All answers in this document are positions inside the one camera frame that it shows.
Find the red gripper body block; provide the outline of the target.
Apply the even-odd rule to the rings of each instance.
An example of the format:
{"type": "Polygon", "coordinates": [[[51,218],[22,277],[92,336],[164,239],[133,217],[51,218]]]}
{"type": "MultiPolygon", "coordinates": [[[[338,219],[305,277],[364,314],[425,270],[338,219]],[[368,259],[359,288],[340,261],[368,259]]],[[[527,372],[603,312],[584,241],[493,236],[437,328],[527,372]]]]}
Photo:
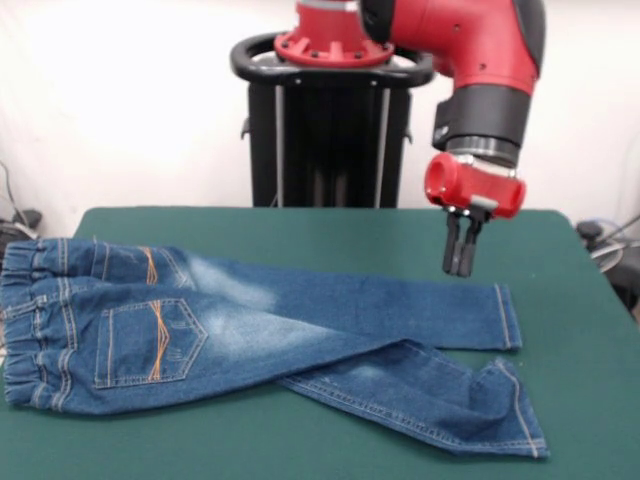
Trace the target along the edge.
{"type": "Polygon", "coordinates": [[[477,168],[450,153],[439,153],[426,169],[424,191],[434,205],[461,210],[479,207],[493,217],[510,219],[523,205],[526,184],[477,168]]]}

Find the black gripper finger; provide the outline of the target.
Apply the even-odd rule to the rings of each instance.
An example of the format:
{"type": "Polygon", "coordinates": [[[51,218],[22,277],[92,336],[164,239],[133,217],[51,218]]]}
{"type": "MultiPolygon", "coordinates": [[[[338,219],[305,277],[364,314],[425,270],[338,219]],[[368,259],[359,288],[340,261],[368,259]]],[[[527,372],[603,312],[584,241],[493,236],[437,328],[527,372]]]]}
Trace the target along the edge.
{"type": "Polygon", "coordinates": [[[442,268],[446,274],[457,274],[461,260],[460,217],[456,208],[447,209],[447,238],[445,243],[442,268]]]}
{"type": "Polygon", "coordinates": [[[458,275],[460,277],[470,277],[472,274],[476,244],[478,237],[486,223],[486,211],[481,207],[472,206],[467,214],[469,227],[462,244],[458,275]]]}

